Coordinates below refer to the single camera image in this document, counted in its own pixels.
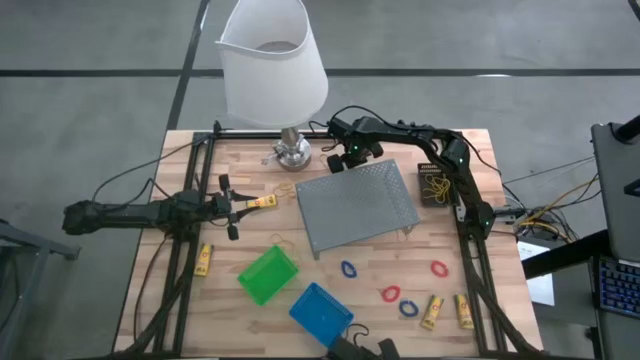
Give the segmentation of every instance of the butcher block tabletop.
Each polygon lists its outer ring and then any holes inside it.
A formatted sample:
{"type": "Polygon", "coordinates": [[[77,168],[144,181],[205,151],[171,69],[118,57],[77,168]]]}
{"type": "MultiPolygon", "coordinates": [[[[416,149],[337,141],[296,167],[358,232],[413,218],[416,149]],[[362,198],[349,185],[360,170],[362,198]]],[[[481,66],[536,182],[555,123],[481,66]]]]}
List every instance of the butcher block tabletop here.
{"type": "MultiPolygon", "coordinates": [[[[462,130],[480,151],[482,158],[496,166],[489,132],[484,129],[462,130]]],[[[167,132],[163,154],[192,141],[194,131],[167,132]]],[[[314,260],[304,221],[291,185],[330,174],[326,155],[320,148],[329,140],[311,140],[312,160],[301,172],[288,172],[271,161],[262,160],[272,152],[271,140],[217,140],[209,177],[208,191],[218,191],[218,176],[229,174],[231,188],[240,194],[278,195],[278,206],[255,211],[238,224],[240,238],[230,241],[226,227],[202,224],[200,243],[211,244],[210,268],[206,277],[194,277],[189,312],[184,333],[182,356],[185,357],[318,357],[327,349],[307,333],[289,315],[302,292],[315,282],[344,304],[355,316],[354,322],[366,325],[369,336],[359,336],[358,343],[379,353],[377,343],[391,338],[402,357],[472,356],[478,350],[473,330],[461,329],[453,301],[455,294],[467,293],[460,246],[451,207],[425,208],[421,205],[417,163],[428,162],[416,146],[381,143],[382,161],[394,159],[420,216],[420,223],[408,234],[395,231],[367,240],[323,251],[314,260]],[[253,261],[278,244],[298,266],[299,272],[264,306],[254,303],[238,282],[238,275],[253,261]],[[356,278],[342,274],[341,263],[347,260],[357,269],[356,278]],[[449,274],[437,277],[431,271],[434,260],[446,264],[449,274]],[[390,285],[401,289],[400,299],[414,301],[420,314],[406,318],[398,311],[398,302],[383,301],[381,291],[390,285]],[[432,295],[443,298],[435,329],[420,327],[432,295]]],[[[156,181],[168,193],[181,191],[189,159],[189,147],[162,160],[156,181]]],[[[471,154],[471,170],[485,201],[492,206],[505,205],[499,174],[471,154]]],[[[155,190],[152,199],[163,199],[155,190]]],[[[224,225],[224,221],[215,222],[224,225]]],[[[494,230],[510,231],[496,225],[494,230]]],[[[163,240],[159,230],[144,230],[127,297],[124,302],[114,350],[125,349],[133,342],[133,314],[140,287],[150,260],[163,240]]],[[[160,306],[172,240],[163,245],[140,301],[140,332],[160,306]]],[[[492,233],[486,241],[498,303],[515,327],[538,349],[542,342],[533,312],[529,290],[513,236],[492,233]]],[[[165,347],[173,340],[177,306],[170,315],[165,347]]],[[[486,308],[484,326],[490,343],[494,339],[486,308]]]]}

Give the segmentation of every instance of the concrete floor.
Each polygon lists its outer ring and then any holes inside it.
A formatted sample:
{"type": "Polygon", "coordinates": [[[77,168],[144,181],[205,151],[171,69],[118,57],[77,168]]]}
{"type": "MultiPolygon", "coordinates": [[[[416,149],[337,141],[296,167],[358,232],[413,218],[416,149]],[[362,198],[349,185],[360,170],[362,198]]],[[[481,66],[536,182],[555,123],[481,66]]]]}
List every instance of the concrete floor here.
{"type": "MultiPolygon", "coordinates": [[[[625,0],[309,0],[327,68],[615,69],[640,64],[640,22],[625,0]]],[[[0,0],[0,70],[179,69],[198,0],[0,0]]],[[[214,41],[234,1],[213,0],[195,68],[218,68],[214,41]]],[[[19,358],[110,351],[138,231],[69,237],[64,206],[110,175],[157,156],[178,78],[0,77],[0,217],[82,245],[53,257],[19,344],[19,358]]],[[[179,129],[229,123],[220,79],[191,79],[179,129]]],[[[317,120],[360,104],[389,119],[491,131],[503,179],[592,153],[589,126],[640,112],[638,77],[332,78],[317,120]]],[[[348,113],[348,116],[359,116],[348,113]]],[[[134,195],[153,167],[105,189],[134,195]]],[[[513,184],[547,203],[595,173],[593,164],[513,184]]],[[[581,235],[605,226],[600,200],[566,211],[581,235]]],[[[539,318],[547,350],[584,355],[578,325],[539,318]]]]}

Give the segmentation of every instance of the lamp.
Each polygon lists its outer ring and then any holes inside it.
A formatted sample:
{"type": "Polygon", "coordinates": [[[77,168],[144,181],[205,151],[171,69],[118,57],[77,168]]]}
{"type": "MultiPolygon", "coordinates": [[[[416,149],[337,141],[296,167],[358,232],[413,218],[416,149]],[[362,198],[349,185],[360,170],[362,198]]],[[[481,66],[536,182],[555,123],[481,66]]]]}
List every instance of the lamp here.
{"type": "Polygon", "coordinates": [[[216,44],[229,115],[281,128],[274,144],[278,162],[303,169],[311,146],[295,126],[320,110],[329,86],[302,2],[239,0],[216,44]]]}

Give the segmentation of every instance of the lamp base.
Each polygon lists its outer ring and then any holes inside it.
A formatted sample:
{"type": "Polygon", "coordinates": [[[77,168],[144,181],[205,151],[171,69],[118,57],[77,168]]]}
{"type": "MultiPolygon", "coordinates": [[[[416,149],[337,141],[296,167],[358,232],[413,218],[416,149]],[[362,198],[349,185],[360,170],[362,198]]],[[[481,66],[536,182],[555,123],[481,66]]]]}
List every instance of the lamp base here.
{"type": "Polygon", "coordinates": [[[311,162],[311,144],[296,128],[282,129],[282,139],[273,145],[278,162],[287,171],[300,171],[311,162]]]}

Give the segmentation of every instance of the white paper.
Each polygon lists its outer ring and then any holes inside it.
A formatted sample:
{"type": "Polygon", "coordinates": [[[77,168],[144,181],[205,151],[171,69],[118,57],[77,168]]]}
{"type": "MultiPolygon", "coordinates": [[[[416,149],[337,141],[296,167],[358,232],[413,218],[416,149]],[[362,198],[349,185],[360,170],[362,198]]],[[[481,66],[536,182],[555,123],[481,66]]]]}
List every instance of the white paper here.
{"type": "MultiPolygon", "coordinates": [[[[520,260],[530,258],[545,251],[549,251],[549,248],[522,241],[518,242],[520,260]]],[[[544,305],[555,305],[555,298],[553,297],[553,276],[551,274],[527,280],[527,286],[529,287],[531,301],[544,305]]]]}

